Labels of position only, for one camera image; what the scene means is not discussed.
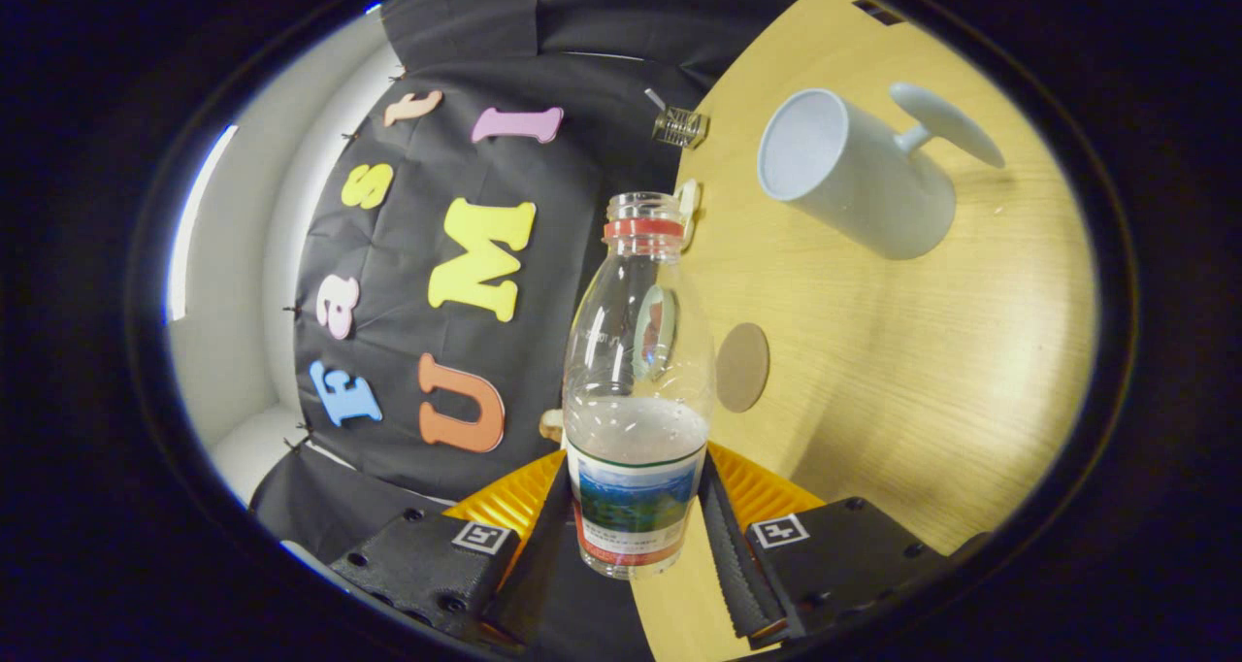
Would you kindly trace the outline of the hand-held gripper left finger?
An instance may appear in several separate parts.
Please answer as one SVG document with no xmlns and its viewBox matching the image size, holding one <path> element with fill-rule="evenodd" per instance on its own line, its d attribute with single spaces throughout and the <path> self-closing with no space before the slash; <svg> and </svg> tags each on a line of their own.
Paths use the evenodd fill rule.
<svg viewBox="0 0 1242 662">
<path fill-rule="evenodd" d="M 332 563 L 350 590 L 446 636 L 519 652 L 537 635 L 571 510 L 568 455 L 545 455 L 457 506 L 409 509 Z"/>
</svg>

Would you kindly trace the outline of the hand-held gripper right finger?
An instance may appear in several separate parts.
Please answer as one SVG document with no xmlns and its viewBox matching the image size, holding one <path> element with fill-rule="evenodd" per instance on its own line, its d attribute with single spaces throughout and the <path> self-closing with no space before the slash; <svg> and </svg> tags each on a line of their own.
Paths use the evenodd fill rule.
<svg viewBox="0 0 1242 662">
<path fill-rule="evenodd" d="M 700 506 L 732 625 L 749 645 L 838 637 L 951 565 L 869 501 L 826 502 L 718 443 Z"/>
</svg>

